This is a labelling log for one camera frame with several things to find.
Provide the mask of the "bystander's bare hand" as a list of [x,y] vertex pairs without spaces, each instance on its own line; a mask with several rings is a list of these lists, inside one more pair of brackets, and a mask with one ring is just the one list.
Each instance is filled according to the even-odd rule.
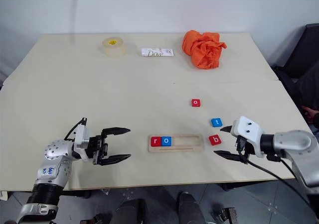
[[308,124],[313,124],[314,126],[319,126],[319,112],[317,110],[313,110],[309,107],[302,106],[304,111],[304,115],[306,117],[306,121]]

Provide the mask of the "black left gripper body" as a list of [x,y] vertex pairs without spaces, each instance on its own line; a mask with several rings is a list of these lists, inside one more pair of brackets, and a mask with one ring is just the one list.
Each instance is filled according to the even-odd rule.
[[94,165],[107,165],[108,164],[108,144],[106,142],[107,135],[101,134],[90,137],[86,154],[89,159],[93,160]]

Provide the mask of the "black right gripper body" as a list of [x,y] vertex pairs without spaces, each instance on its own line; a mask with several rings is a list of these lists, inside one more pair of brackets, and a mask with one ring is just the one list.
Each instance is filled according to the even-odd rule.
[[236,155],[236,161],[242,163],[250,163],[250,155],[255,155],[255,150],[252,144],[250,144],[246,138],[242,136],[237,136],[236,140],[236,150],[238,155]]

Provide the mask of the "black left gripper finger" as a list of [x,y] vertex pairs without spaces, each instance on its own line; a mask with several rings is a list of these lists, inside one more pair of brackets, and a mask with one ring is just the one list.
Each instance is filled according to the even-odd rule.
[[119,154],[119,155],[99,157],[97,159],[97,165],[106,166],[106,165],[117,164],[130,157],[131,157],[130,154]]
[[122,128],[122,127],[105,128],[102,130],[101,136],[103,138],[107,138],[108,135],[121,135],[130,131],[131,131],[130,129]]

